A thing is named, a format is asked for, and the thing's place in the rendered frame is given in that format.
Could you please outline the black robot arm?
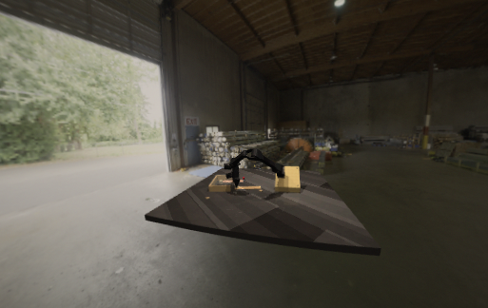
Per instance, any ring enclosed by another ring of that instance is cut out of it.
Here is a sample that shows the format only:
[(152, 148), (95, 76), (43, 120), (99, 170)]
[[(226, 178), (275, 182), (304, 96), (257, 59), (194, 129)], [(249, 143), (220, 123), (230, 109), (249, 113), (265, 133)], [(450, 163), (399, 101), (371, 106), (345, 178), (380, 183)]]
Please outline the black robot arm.
[[(251, 153), (251, 157), (248, 157), (246, 156), (247, 153), (249, 152), (252, 152)], [(230, 169), (232, 168), (232, 170), (239, 170), (239, 165), (241, 165), (239, 162), (244, 159), (244, 158), (247, 158), (248, 160), (254, 160), (254, 161), (261, 161), (262, 163), (268, 165), (269, 167), (272, 168), (272, 172), (276, 173), (278, 178), (285, 178), (285, 170), (284, 170), (284, 165), (282, 164), (279, 164), (279, 163), (274, 163), (272, 162), (271, 160), (267, 159), (263, 154), (262, 152), (257, 149), (257, 148), (250, 148), (250, 149), (247, 149), (247, 150), (243, 150), (243, 152), (241, 154), (239, 154), (236, 158), (232, 158), (230, 160), (230, 164), (224, 164), (224, 169)], [(233, 178), (233, 173), (227, 173), (225, 174), (226, 175), (226, 178), (229, 179), (229, 178)]]

